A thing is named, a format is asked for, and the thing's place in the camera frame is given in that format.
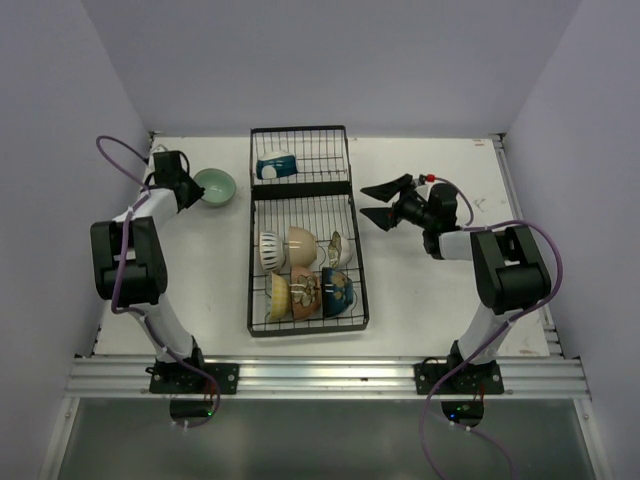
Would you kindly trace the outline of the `mint green floral bowl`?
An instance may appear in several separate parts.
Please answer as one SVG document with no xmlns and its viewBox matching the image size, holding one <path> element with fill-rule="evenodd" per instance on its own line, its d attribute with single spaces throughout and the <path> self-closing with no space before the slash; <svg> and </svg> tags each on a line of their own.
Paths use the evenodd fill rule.
<svg viewBox="0 0 640 480">
<path fill-rule="evenodd" d="M 195 174 L 194 180 L 204 189 L 201 200 L 209 206 L 225 206 L 231 202 L 236 194 L 235 180 L 221 169 L 203 169 Z"/>
</svg>

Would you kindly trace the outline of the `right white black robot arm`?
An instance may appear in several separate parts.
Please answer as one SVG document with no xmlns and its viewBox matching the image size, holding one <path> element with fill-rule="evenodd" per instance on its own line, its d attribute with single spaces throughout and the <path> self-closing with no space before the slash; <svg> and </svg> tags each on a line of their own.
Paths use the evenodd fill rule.
<svg viewBox="0 0 640 480">
<path fill-rule="evenodd" d="M 479 297 L 474 317 L 445 362 L 423 360 L 418 377 L 436 392 L 450 388 L 461 393 L 491 379 L 499 347 L 513 325 L 557 290 L 535 240 L 538 229 L 516 220 L 485 227 L 459 225 L 458 204 L 466 196 L 433 174 L 405 174 L 361 191 L 381 202 L 381 207 L 361 212 L 382 230 L 407 221 L 421 228 L 424 249 L 433 259 L 473 265 Z"/>
</svg>

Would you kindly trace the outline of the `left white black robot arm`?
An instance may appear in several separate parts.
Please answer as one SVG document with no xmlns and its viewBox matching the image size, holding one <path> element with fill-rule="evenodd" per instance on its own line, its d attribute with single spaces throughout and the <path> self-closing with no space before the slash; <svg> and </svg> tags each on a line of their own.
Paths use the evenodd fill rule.
<svg viewBox="0 0 640 480">
<path fill-rule="evenodd" d="M 193 393 L 211 384 L 201 351 L 181 324 L 167 296 L 168 268 L 159 230 L 202 198 L 204 189 L 190 175 L 186 154 L 152 154 L 153 171 L 125 212 L 91 225 L 96 290 L 115 315 L 129 314 L 155 349 L 150 374 L 164 388 Z"/>
</svg>

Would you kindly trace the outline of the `teal white dotted bowl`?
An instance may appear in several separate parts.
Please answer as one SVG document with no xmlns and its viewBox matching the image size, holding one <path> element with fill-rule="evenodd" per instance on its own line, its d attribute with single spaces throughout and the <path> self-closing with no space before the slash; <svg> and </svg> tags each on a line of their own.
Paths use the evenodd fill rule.
<svg viewBox="0 0 640 480">
<path fill-rule="evenodd" d="M 297 173 L 297 158 L 287 151 L 268 151 L 256 161 L 256 176 L 259 180 L 289 177 Z"/>
</svg>

